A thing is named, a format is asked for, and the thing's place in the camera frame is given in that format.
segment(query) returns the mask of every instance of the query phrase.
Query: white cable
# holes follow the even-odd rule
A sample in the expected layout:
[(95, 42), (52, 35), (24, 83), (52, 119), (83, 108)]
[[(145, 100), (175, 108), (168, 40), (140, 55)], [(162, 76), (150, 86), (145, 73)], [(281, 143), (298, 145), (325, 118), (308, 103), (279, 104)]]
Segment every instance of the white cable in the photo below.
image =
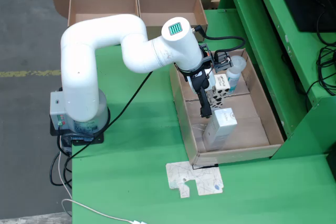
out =
[(72, 203), (75, 203), (75, 204), (77, 204), (77, 205), (79, 205), (79, 206), (81, 206), (81, 207), (84, 207), (84, 208), (86, 208), (86, 209), (88, 209), (88, 210), (90, 210), (90, 211), (92, 211), (92, 212), (95, 212), (95, 213), (97, 213), (97, 214), (99, 214), (99, 215), (105, 216), (105, 217), (110, 218), (110, 219), (120, 220), (120, 221), (126, 221), (126, 222), (128, 222), (128, 223), (130, 223), (130, 224), (137, 223), (136, 221), (133, 222), (133, 221), (131, 221), (131, 220), (120, 219), (120, 218), (117, 218), (117, 217), (113, 217), (113, 216), (109, 216), (109, 215), (103, 214), (102, 212), (96, 211), (96, 210), (94, 210), (94, 209), (92, 209), (92, 208), (90, 208), (90, 207), (88, 207), (88, 206), (85, 206), (85, 205), (83, 205), (83, 204), (81, 204), (81, 203), (79, 203), (79, 202), (77, 202), (77, 201), (74, 201), (74, 200), (72, 200), (72, 199), (64, 199), (64, 200), (62, 200), (62, 207), (63, 207), (64, 211), (65, 211), (65, 208), (64, 208), (64, 201), (70, 201), (70, 202), (72, 202)]
[[(61, 138), (59, 139), (59, 142), (60, 142), (60, 143), (59, 143), (59, 146), (62, 148)], [(105, 217), (110, 218), (110, 219), (120, 220), (120, 221), (126, 221), (126, 222), (128, 222), (128, 223), (130, 223), (130, 224), (146, 224), (145, 222), (138, 222), (138, 221), (136, 221), (136, 220), (135, 220), (135, 221), (130, 221), (130, 220), (125, 220), (125, 219), (120, 219), (120, 218), (117, 218), (117, 217), (109, 216), (109, 215), (103, 214), (102, 212), (99, 212), (99, 211), (97, 211), (97, 210), (94, 210), (94, 209), (92, 209), (92, 208), (90, 208), (90, 207), (88, 207), (88, 206), (85, 206), (85, 205), (83, 205), (83, 204), (81, 204), (81, 203), (79, 203), (79, 202), (77, 202), (77, 201), (72, 200), (71, 193), (69, 192), (68, 188), (67, 188), (66, 185), (64, 184), (63, 179), (62, 179), (62, 176), (61, 176), (61, 172), (60, 172), (60, 168), (59, 168), (60, 160), (61, 160), (61, 152), (59, 152), (59, 158), (58, 158), (58, 175), (59, 175), (59, 178), (61, 179), (61, 182), (62, 182), (62, 184), (63, 184), (65, 190), (68, 192), (68, 194), (69, 194), (69, 196), (70, 196), (70, 198), (71, 198), (71, 199), (63, 199), (62, 202), (61, 202), (61, 204), (62, 204), (62, 207), (63, 207), (64, 212), (66, 212), (70, 217), (72, 217), (72, 215), (65, 209), (65, 207), (64, 207), (64, 201), (70, 201), (70, 202), (72, 202), (72, 203), (78, 204), (78, 205), (81, 206), (81, 207), (84, 207), (84, 208), (86, 208), (86, 209), (88, 209), (88, 210), (90, 210), (90, 211), (92, 211), (92, 212), (95, 212), (95, 213), (97, 213), (97, 214), (99, 214), (99, 215), (105, 216)]]
[[(62, 148), (61, 136), (59, 137), (59, 146)], [(61, 155), (62, 155), (62, 153), (61, 153), (61, 151), (60, 151), (60, 152), (59, 152), (59, 158), (58, 158), (58, 175), (59, 175), (59, 178), (60, 178), (60, 180), (61, 180), (61, 182), (62, 182), (62, 184), (63, 184), (65, 190), (68, 192), (69, 197), (72, 199), (71, 193), (69, 192), (68, 188), (67, 188), (66, 185), (64, 184), (63, 179), (62, 179), (62, 176), (61, 176), (61, 171), (60, 171), (60, 168), (59, 168), (59, 163), (60, 163), (60, 160), (61, 160)]]

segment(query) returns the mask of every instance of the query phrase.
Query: yellow floor marking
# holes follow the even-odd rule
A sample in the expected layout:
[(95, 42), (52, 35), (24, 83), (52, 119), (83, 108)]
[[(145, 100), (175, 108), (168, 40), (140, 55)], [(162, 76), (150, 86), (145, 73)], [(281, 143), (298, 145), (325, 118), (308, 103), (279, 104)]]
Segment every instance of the yellow floor marking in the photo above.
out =
[(61, 70), (0, 72), (0, 78), (1, 77), (26, 77), (26, 76), (60, 76), (60, 75), (61, 75)]

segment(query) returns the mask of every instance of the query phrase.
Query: paper sheet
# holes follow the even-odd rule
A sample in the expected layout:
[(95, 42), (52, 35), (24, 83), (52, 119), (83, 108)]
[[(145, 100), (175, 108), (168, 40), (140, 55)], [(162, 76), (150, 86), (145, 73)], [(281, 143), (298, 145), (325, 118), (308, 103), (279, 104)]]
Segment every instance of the paper sheet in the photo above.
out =
[(169, 188), (179, 189), (181, 198), (190, 196), (190, 189), (185, 184), (189, 180), (195, 180), (198, 195), (221, 194), (223, 181), (218, 167), (200, 168), (188, 162), (166, 164)]

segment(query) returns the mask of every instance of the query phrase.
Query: cardboard tray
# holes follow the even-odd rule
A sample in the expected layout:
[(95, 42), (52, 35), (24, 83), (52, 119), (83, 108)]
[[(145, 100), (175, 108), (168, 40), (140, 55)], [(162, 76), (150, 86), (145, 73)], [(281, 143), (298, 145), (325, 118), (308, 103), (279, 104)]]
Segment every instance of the cardboard tray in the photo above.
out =
[[(138, 0), (140, 18), (145, 22), (148, 39), (161, 36), (162, 26), (171, 18), (186, 18), (191, 27), (201, 25), (206, 31), (208, 22), (201, 0)], [(204, 38), (196, 33), (197, 41)]]
[(247, 52), (245, 49), (236, 50), (230, 55), (243, 56), (247, 59), (247, 66), (234, 95), (224, 99), (224, 108), (233, 109), (238, 125), (218, 151), (207, 152), (203, 144), (202, 134), (209, 119), (200, 117), (197, 95), (174, 66), (170, 70), (182, 138), (189, 162), (193, 165), (272, 157), (283, 144), (280, 129)]
[[(68, 18), (68, 26), (80, 21), (133, 14), (145, 23), (148, 39), (161, 36), (162, 26), (173, 17), (186, 18), (192, 27), (207, 30), (207, 19), (201, 0), (53, 0), (56, 11)], [(197, 41), (204, 38), (196, 33)]]

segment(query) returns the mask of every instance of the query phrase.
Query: robotic arm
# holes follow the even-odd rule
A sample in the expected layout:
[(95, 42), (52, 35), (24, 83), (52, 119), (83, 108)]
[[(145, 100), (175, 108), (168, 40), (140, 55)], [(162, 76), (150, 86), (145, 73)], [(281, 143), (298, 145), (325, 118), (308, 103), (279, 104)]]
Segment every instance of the robotic arm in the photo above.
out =
[[(201, 27), (198, 29), (208, 39), (233, 38), (207, 37)], [(77, 140), (92, 141), (94, 134), (103, 131), (109, 112), (105, 95), (98, 89), (95, 50), (119, 44), (123, 61), (133, 72), (148, 73), (176, 64), (198, 95), (201, 116), (211, 116), (205, 91), (215, 85), (212, 70), (231, 67), (226, 52), (236, 48), (218, 50), (213, 57), (209, 49), (204, 49), (206, 45), (198, 44), (193, 32), (185, 18), (175, 17), (163, 25), (160, 37), (148, 41), (144, 22), (130, 14), (86, 20), (69, 27), (61, 39), (62, 91), (50, 95), (51, 135), (62, 135), (64, 141), (68, 136), (71, 146)]]
[(170, 19), (162, 28), (162, 36), (150, 41), (144, 22), (130, 14), (76, 23), (61, 39), (65, 109), (73, 120), (88, 122), (96, 116), (99, 92), (94, 51), (118, 44), (125, 65), (137, 73), (148, 73), (171, 63), (192, 72), (202, 64), (203, 53), (189, 22), (182, 17)]

